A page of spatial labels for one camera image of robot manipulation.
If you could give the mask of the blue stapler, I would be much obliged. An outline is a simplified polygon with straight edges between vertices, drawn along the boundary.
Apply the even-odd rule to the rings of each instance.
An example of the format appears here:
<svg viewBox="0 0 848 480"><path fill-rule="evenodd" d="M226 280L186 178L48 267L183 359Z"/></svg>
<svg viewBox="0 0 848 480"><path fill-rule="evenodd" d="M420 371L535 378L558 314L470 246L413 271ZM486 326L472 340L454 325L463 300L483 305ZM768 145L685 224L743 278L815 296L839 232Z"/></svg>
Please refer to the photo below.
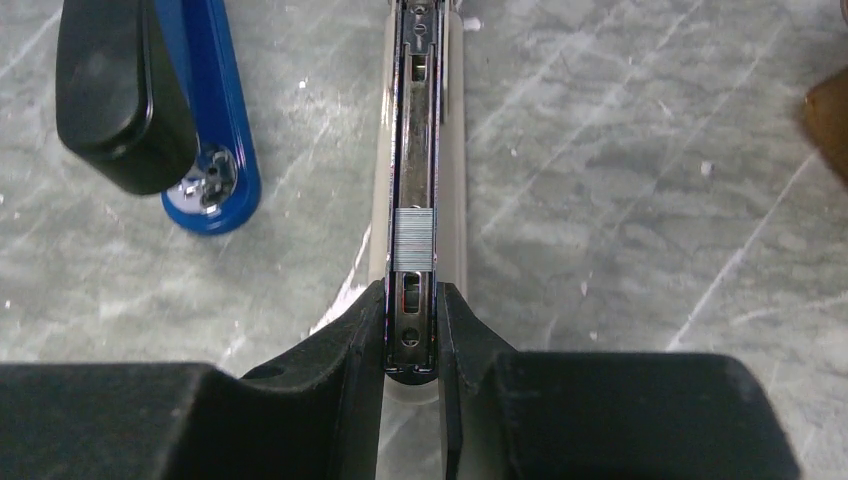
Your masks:
<svg viewBox="0 0 848 480"><path fill-rule="evenodd" d="M67 1L55 67L62 144L117 187L159 195L181 228L218 235L261 198L221 1Z"/></svg>

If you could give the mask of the brown staple tray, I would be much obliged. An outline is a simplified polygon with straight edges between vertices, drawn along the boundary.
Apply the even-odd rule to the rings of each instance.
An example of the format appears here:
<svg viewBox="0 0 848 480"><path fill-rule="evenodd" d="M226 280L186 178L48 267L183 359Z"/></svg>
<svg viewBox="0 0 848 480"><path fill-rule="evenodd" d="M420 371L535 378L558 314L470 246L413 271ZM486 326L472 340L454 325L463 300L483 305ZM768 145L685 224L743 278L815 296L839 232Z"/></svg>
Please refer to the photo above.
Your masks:
<svg viewBox="0 0 848 480"><path fill-rule="evenodd" d="M847 185L847 68L811 88L802 112L807 136Z"/></svg>

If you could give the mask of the staple strip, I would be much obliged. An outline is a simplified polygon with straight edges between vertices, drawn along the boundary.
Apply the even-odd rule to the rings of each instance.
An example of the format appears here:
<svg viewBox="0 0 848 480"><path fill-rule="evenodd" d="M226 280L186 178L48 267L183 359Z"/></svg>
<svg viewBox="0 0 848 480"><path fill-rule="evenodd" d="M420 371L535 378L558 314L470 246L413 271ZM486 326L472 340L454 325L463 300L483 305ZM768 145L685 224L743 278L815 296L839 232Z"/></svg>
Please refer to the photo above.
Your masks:
<svg viewBox="0 0 848 480"><path fill-rule="evenodd" d="M434 226L432 208L397 208L394 215L392 270L432 272L434 270Z"/></svg>

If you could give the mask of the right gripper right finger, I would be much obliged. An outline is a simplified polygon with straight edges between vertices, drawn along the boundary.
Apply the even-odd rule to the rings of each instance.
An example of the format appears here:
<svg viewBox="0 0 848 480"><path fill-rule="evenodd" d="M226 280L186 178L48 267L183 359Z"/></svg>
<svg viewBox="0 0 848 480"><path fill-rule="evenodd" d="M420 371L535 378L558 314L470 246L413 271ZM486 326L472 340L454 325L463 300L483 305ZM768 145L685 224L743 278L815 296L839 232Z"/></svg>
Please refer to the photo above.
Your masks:
<svg viewBox="0 0 848 480"><path fill-rule="evenodd" d="M447 479L798 479L761 384L705 353L519 351L437 300Z"/></svg>

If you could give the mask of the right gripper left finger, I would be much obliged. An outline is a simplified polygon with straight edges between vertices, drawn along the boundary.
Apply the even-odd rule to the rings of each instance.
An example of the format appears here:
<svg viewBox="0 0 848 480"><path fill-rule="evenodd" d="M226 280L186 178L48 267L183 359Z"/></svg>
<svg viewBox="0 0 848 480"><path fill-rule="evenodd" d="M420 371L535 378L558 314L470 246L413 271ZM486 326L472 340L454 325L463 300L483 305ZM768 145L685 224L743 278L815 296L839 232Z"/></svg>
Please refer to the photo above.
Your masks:
<svg viewBox="0 0 848 480"><path fill-rule="evenodd" d="M205 363L5 364L5 479L371 479L381 283L234 378Z"/></svg>

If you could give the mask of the black beige stapler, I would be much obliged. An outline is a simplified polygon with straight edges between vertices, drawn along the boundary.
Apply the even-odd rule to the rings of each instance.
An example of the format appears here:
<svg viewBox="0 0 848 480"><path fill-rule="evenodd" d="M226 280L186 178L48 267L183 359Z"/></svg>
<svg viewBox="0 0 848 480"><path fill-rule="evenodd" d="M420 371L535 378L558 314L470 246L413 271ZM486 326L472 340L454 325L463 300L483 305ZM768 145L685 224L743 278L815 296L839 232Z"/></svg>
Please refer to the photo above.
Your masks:
<svg viewBox="0 0 848 480"><path fill-rule="evenodd" d="M385 393L435 401L436 288L468 288L463 22L452 1L394 1L385 23L382 108L368 263L386 288ZM397 208L432 208L434 270L392 270Z"/></svg>

